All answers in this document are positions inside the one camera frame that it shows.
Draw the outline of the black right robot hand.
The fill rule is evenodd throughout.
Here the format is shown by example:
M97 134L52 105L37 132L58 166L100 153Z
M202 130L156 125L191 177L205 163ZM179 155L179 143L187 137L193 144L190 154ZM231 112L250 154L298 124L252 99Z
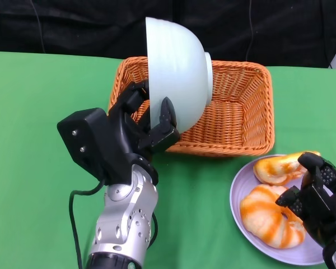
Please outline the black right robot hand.
M298 162L307 170L301 187L284 191L276 204L292 211L313 240L325 247L336 235L336 167L312 152L304 152Z

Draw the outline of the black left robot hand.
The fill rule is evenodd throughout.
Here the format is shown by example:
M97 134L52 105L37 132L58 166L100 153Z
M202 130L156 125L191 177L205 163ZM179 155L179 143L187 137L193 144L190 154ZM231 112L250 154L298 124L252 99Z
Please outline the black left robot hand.
M131 82L109 109L108 161L110 168L106 185L132 183L133 165L137 164L158 184L158 173L152 166L152 157L164 152L180 140L172 101L165 97L158 106L158 125L151 127L150 108L136 122L132 114L149 99L148 80Z

